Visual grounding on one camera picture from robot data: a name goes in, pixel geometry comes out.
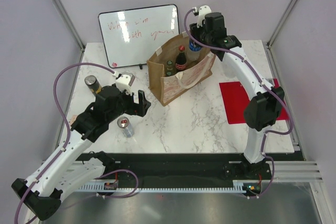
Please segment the blue-label water bottle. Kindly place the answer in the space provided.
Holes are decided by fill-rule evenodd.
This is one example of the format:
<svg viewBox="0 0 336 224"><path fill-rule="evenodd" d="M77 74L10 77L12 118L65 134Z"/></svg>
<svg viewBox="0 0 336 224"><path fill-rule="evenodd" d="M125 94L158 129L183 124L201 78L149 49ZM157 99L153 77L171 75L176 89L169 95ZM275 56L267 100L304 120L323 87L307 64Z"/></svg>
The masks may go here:
<svg viewBox="0 0 336 224"><path fill-rule="evenodd" d="M236 77L234 68L232 68L226 63L223 63L223 71L227 78L233 79Z"/></svg>
<svg viewBox="0 0 336 224"><path fill-rule="evenodd" d="M188 48L187 48L187 57L189 61L198 61L202 47L194 42L192 39L189 39Z"/></svg>

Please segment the brown canvas tote bag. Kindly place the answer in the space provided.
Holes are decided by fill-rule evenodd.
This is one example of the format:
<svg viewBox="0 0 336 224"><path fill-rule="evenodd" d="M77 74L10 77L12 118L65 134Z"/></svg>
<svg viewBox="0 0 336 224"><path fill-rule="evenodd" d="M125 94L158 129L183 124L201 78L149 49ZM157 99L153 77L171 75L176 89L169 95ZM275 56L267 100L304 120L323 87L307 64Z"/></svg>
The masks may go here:
<svg viewBox="0 0 336 224"><path fill-rule="evenodd" d="M149 89L163 106L212 75L215 55L208 48L201 49L196 63L187 63L188 69L169 77L166 75L166 63L174 61L179 46L187 46L188 42L189 37L183 32L169 39L147 60Z"/></svg>

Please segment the Coca-Cola glass bottle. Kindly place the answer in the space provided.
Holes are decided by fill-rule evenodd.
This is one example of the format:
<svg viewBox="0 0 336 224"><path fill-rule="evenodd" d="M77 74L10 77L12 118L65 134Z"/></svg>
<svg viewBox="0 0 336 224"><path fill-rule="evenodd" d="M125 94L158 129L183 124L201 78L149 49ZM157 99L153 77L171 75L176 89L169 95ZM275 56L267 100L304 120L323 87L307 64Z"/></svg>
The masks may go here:
<svg viewBox="0 0 336 224"><path fill-rule="evenodd" d="M187 57L185 53L185 47L179 46L179 53L175 59L175 68L177 72L184 71L187 65Z"/></svg>

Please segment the clear soda water bottle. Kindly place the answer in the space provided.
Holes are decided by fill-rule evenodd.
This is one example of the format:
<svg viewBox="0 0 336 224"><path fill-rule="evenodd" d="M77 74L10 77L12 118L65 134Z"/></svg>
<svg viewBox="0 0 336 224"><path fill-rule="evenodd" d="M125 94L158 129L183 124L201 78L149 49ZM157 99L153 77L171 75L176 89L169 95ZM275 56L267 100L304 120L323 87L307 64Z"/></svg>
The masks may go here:
<svg viewBox="0 0 336 224"><path fill-rule="evenodd" d="M166 77L171 77L171 76L173 76L174 75L174 72L173 71L167 71L166 72Z"/></svg>

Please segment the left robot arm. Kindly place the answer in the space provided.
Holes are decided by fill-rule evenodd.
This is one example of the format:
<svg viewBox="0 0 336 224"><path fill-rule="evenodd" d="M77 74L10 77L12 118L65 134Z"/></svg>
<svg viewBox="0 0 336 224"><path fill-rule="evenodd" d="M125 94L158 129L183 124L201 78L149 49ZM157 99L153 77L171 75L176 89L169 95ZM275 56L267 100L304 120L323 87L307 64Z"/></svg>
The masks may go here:
<svg viewBox="0 0 336 224"><path fill-rule="evenodd" d="M20 198L19 205L26 205L36 218L50 218L61 203L76 189L95 178L111 178L115 173L112 159L103 151L95 153L91 160L74 170L66 171L102 134L109 124L123 114L144 117L151 106L142 90L138 102L125 89L115 84L105 86L93 103L80 113L67 127L68 137L48 159L26 179L18 178L12 189Z"/></svg>

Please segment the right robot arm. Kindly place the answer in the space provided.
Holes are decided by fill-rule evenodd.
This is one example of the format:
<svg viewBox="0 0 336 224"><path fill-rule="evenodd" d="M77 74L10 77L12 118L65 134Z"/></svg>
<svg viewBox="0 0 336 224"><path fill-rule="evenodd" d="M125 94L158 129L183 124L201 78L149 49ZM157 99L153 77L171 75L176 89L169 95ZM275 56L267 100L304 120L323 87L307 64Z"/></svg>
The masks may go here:
<svg viewBox="0 0 336 224"><path fill-rule="evenodd" d="M221 62L233 70L242 84L249 103L244 108L243 117L248 125L248 139L244 150L241 174L248 179L259 173L258 163L266 158L264 151L266 137L273 132L272 126L281 114L285 92L274 87L255 69L244 52L242 43L235 35L228 35L224 16L219 12L191 10L198 20L184 25L192 43L209 48Z"/></svg>

